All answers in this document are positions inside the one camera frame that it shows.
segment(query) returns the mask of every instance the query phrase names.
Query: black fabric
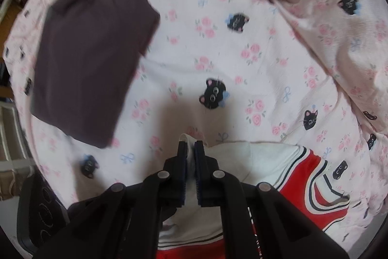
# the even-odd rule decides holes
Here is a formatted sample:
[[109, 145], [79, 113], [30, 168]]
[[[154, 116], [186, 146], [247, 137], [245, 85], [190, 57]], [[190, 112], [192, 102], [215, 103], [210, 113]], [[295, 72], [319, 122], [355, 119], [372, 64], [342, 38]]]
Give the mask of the black fabric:
[[106, 147], [159, 19], [147, 0], [58, 0], [42, 32], [32, 114]]

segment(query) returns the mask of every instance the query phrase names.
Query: wrinkled fabric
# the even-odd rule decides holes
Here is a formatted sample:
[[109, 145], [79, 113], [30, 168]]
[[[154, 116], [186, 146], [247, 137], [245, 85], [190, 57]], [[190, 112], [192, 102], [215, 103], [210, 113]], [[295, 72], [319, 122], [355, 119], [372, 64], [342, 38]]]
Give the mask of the wrinkled fabric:
[[[367, 83], [368, 91], [375, 84], [384, 86], [384, 71], [375, 76], [372, 66], [362, 69], [370, 60], [376, 68], [386, 60], [379, 42], [385, 40], [387, 5], [384, 0], [271, 1], [149, 0], [161, 13], [160, 27], [140, 59], [111, 147], [97, 150], [29, 113], [24, 89], [34, 75], [41, 18], [53, 2], [29, 0], [31, 12], [19, 15], [4, 58], [34, 159], [65, 205], [99, 194], [116, 181], [131, 185], [160, 170], [165, 158], [176, 153], [182, 132], [208, 146], [228, 141], [300, 144], [335, 170], [347, 165], [333, 180], [333, 189], [349, 194], [355, 204], [327, 233], [350, 249], [383, 208], [388, 191], [385, 115], [376, 112], [384, 113], [386, 106], [362, 107], [358, 95], [369, 97], [362, 94], [366, 87], [353, 82]], [[353, 7], [354, 2], [361, 6]], [[310, 13], [309, 6], [321, 13]], [[231, 23], [236, 14], [239, 22]], [[339, 23], [327, 20], [330, 26], [319, 27], [320, 15]], [[373, 18], [365, 17], [379, 17], [379, 22], [373, 25]], [[360, 21], [376, 32], [348, 28]], [[353, 32], [361, 40], [352, 45]], [[20, 47], [26, 52], [23, 60]], [[363, 61], [352, 56], [358, 47]], [[334, 65], [333, 58], [343, 62]], [[222, 81], [227, 91], [221, 106], [212, 110], [204, 106], [206, 100], [201, 102], [208, 79]], [[367, 119], [363, 111], [377, 120]], [[88, 155], [98, 162], [93, 180], [80, 172]]]

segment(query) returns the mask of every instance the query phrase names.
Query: black cat print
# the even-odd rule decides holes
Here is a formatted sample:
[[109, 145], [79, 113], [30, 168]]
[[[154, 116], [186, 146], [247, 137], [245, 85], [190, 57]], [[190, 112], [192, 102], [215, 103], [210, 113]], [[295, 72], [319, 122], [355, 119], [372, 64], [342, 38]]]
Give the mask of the black cat print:
[[229, 97], [225, 84], [213, 78], [206, 80], [207, 88], [205, 93], [199, 97], [199, 102], [208, 109], [216, 109], [225, 106], [225, 100]]
[[24, 93], [28, 96], [31, 93], [32, 80], [27, 78], [26, 87], [24, 88]]
[[369, 120], [377, 120], [377, 116], [374, 116], [372, 114], [370, 114], [368, 111], [363, 111], [362, 113], [364, 113], [364, 115], [369, 119]]
[[306, 131], [313, 128], [315, 123], [317, 123], [317, 115], [318, 110], [316, 110], [315, 112], [306, 110], [305, 118], [303, 119], [303, 126], [305, 127]]
[[335, 180], [338, 180], [338, 179], [342, 176], [343, 172], [344, 172], [346, 169], [348, 169], [348, 164], [347, 164], [346, 161], [344, 160], [344, 161], [342, 161], [342, 163], [337, 167], [337, 169], [336, 169], [335, 171], [333, 171], [333, 178], [334, 178]]
[[84, 161], [81, 164], [81, 173], [90, 179], [94, 178], [94, 171], [100, 168], [98, 162], [92, 155], [85, 155]]
[[372, 149], [372, 147], [374, 146], [374, 142], [376, 141], [376, 135], [374, 134], [371, 134], [370, 137], [369, 137], [369, 140], [368, 140], [368, 148], [369, 150]]
[[338, 6], [344, 10], [348, 15], [354, 15], [358, 13], [360, 5], [358, 0], [340, 0]]
[[244, 31], [243, 26], [249, 22], [249, 17], [245, 16], [243, 13], [230, 14], [225, 22], [230, 30], [242, 33]]

